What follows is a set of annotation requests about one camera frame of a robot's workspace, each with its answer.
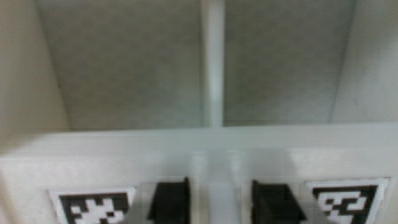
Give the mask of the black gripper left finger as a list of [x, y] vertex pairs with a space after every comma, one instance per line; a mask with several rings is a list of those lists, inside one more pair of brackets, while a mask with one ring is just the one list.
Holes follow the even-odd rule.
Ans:
[[191, 180], [161, 182], [148, 213], [154, 224], [191, 224]]

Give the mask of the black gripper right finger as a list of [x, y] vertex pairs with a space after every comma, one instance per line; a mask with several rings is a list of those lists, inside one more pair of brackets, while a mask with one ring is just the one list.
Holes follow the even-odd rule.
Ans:
[[306, 214], [287, 184], [253, 181], [253, 224], [301, 224]]

